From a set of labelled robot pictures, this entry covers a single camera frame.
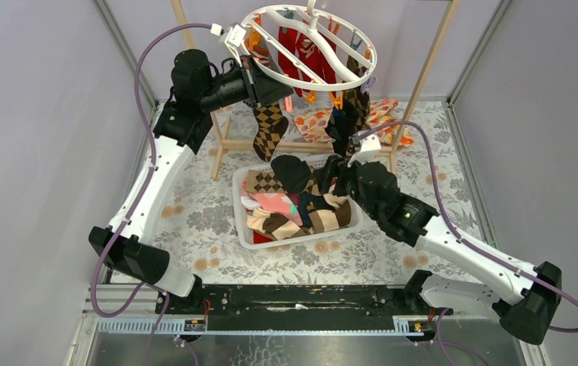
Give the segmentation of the brown beige striped sock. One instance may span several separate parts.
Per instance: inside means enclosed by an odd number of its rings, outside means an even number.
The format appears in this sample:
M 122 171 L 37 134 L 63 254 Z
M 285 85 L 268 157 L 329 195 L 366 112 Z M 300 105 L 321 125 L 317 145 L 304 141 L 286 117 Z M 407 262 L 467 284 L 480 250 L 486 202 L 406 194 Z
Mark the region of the brown beige striped sock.
M 247 215 L 246 225 L 258 234 L 275 241 L 293 239 L 343 229 L 352 221 L 352 206 L 348 198 L 330 193 L 298 195 L 298 204 L 291 204 L 298 218 L 288 213 L 255 207 Z

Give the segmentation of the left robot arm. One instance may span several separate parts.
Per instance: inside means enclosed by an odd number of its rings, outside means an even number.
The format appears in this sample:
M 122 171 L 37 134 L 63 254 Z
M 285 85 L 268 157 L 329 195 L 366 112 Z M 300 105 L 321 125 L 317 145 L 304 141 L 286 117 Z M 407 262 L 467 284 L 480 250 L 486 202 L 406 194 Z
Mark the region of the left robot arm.
M 293 92 L 287 76 L 273 76 L 252 56 L 225 62 L 230 67 L 219 72 L 201 50 L 175 57 L 170 96 L 138 178 L 110 223 L 93 227 L 88 236 L 107 267 L 173 294 L 173 304 L 183 313 L 195 312 L 202 303 L 195 276 L 153 245 L 173 185 L 210 132 L 212 112 L 238 102 L 267 107 Z

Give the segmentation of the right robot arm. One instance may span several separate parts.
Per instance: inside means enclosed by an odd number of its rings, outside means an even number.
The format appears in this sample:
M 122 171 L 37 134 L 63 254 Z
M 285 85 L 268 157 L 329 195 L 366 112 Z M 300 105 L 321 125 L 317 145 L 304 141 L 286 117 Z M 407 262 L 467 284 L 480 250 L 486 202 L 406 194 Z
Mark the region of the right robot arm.
M 379 162 L 349 164 L 329 156 L 317 169 L 316 182 L 322 193 L 351 198 L 391 239 L 431 252 L 478 280 L 474 284 L 417 273 L 403 293 L 408 311 L 463 310 L 497 322 L 523 342 L 544 341 L 561 302 L 556 292 L 562 288 L 559 267 L 522 261 L 446 223 L 433 206 L 404 194 L 396 176 Z

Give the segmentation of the brown yellow argyle sock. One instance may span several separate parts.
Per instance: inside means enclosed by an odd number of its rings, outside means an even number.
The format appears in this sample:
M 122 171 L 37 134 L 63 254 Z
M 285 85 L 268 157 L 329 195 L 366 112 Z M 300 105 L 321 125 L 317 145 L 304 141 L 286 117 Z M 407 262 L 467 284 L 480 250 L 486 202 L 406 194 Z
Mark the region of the brown yellow argyle sock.
M 253 116 L 258 129 L 253 138 L 252 147 L 262 161 L 270 162 L 287 131 L 289 121 L 283 115 L 278 101 L 254 108 Z

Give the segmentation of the white round sock hanger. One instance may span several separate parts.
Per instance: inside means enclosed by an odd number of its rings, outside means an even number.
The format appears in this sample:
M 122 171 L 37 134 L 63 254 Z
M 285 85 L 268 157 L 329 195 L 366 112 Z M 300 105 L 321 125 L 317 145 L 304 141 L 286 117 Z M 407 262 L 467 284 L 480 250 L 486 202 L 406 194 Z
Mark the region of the white round sock hanger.
M 234 27 L 233 50 L 250 56 L 263 75 L 301 91 L 338 93 L 367 84 L 377 67 L 376 47 L 325 5 L 256 9 Z

